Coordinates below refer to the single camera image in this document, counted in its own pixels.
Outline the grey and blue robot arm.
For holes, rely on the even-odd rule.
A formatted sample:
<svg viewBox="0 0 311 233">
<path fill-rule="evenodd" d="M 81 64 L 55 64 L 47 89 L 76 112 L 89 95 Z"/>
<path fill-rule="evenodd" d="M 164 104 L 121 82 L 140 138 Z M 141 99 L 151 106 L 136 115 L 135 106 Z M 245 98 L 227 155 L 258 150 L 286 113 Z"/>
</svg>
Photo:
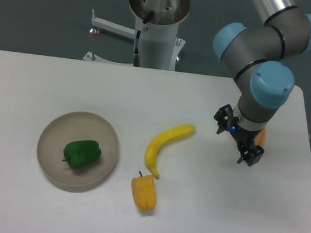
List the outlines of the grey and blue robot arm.
<svg viewBox="0 0 311 233">
<path fill-rule="evenodd" d="M 283 58 L 311 51 L 311 15 L 292 0 L 252 0 L 263 28 L 250 31 L 241 23 L 223 27 L 212 41 L 241 95 L 235 107 L 225 105 L 215 114 L 218 132 L 228 131 L 251 166 L 264 149 L 255 139 L 294 89 L 294 74 Z M 188 16 L 191 0 L 129 0 L 135 16 L 135 67 L 174 69 L 179 25 Z"/>
</svg>

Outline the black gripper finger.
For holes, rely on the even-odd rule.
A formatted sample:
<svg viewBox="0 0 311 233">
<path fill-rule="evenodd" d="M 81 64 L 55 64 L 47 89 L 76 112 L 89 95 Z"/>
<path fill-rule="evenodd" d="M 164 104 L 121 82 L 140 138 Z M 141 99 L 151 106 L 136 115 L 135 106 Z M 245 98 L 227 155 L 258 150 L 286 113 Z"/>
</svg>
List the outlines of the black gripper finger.
<svg viewBox="0 0 311 233">
<path fill-rule="evenodd" d="M 224 105 L 215 113 L 214 120 L 217 122 L 217 134 L 224 131 L 230 131 L 231 123 L 233 122 L 233 110 L 230 104 Z"/>
<path fill-rule="evenodd" d="M 247 146 L 242 145 L 240 147 L 240 157 L 237 163 L 245 162 L 248 166 L 253 166 L 258 163 L 264 155 L 264 149 L 261 146 L 255 144 L 249 144 Z"/>
</svg>

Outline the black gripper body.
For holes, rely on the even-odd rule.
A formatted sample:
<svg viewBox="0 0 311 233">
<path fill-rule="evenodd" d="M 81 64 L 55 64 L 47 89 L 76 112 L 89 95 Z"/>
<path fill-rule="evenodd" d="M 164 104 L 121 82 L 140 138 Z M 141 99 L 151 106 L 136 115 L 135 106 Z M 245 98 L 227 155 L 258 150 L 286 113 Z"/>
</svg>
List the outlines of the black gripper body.
<svg viewBox="0 0 311 233">
<path fill-rule="evenodd" d="M 239 124 L 239 119 L 234 118 L 228 124 L 228 131 L 237 143 L 237 148 L 240 150 L 248 150 L 254 143 L 255 138 L 260 134 L 261 130 L 248 131 L 242 128 Z"/>
</svg>

